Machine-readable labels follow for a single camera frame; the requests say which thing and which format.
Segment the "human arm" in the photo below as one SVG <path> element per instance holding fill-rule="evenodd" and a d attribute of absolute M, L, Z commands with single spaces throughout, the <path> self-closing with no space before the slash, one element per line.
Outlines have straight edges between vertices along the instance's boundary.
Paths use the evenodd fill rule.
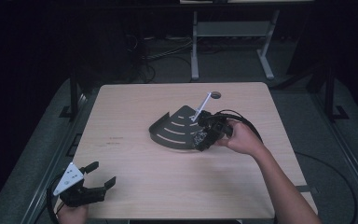
<path fill-rule="evenodd" d="M 235 120 L 229 120 L 228 125 L 233 128 L 232 136 L 228 139 L 220 139 L 216 141 L 216 144 L 242 154 L 248 154 L 255 159 L 280 223 L 321 223 L 321 220 L 283 172 L 270 151 L 251 129 Z"/>
<path fill-rule="evenodd" d="M 85 224 L 89 214 L 89 206 L 69 207 L 64 204 L 57 213 L 60 224 Z"/>

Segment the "human hand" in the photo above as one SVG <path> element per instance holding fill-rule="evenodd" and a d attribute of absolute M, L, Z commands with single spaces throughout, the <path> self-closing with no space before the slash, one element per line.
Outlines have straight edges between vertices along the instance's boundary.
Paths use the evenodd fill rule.
<path fill-rule="evenodd" d="M 266 148 L 246 124 L 233 119 L 228 119 L 227 124 L 233 129 L 232 136 L 217 140 L 216 145 L 250 156 L 254 156 L 257 150 Z"/>
<path fill-rule="evenodd" d="M 89 206 L 87 204 L 78 207 L 69 207 L 64 204 L 57 213 L 57 217 L 61 224 L 85 224 L 88 214 Z"/>

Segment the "wooden table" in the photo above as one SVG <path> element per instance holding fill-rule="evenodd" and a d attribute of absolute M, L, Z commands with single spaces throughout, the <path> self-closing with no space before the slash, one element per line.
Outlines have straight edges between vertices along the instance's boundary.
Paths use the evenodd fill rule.
<path fill-rule="evenodd" d="M 183 105 L 232 109 L 250 120 L 296 186 L 306 185 L 267 86 L 263 83 L 191 83 L 103 86 L 77 148 L 78 167 L 100 168 L 85 175 L 85 186 L 117 183 L 105 201 L 89 206 L 90 218 L 210 219 L 273 218 L 274 210 L 255 161 L 225 147 L 203 152 L 175 150 L 150 139 L 148 128 Z M 304 197 L 315 209 L 309 192 Z"/>

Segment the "dark background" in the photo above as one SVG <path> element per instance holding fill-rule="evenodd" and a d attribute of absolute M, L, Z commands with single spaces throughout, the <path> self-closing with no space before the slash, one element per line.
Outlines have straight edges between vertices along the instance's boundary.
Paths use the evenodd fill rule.
<path fill-rule="evenodd" d="M 69 3 L 82 6 L 84 1 Z M 302 12 L 283 11 L 275 39 L 298 38 L 302 24 L 291 21 L 291 13 Z M 134 18 L 106 11 L 68 13 L 42 0 L 0 1 L 0 190 L 71 72 L 77 73 L 83 91 L 107 82 L 131 82 L 129 71 L 137 56 L 126 51 L 124 34 L 139 34 Z M 146 35 L 163 38 L 190 35 L 191 22 L 189 12 L 173 17 L 160 11 L 146 13 L 141 26 Z M 301 73 L 317 62 L 335 69 L 358 104 L 358 1 L 316 1 L 288 73 Z"/>

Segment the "black semicircular object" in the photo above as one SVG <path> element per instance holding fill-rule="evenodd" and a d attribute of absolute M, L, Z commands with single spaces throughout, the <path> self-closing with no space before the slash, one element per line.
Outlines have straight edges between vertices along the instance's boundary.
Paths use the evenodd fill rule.
<path fill-rule="evenodd" d="M 196 111 L 188 105 L 182 106 L 171 117 L 168 112 L 149 127 L 150 138 L 156 143 L 174 149 L 194 149 L 193 135 L 202 128 L 190 117 Z"/>

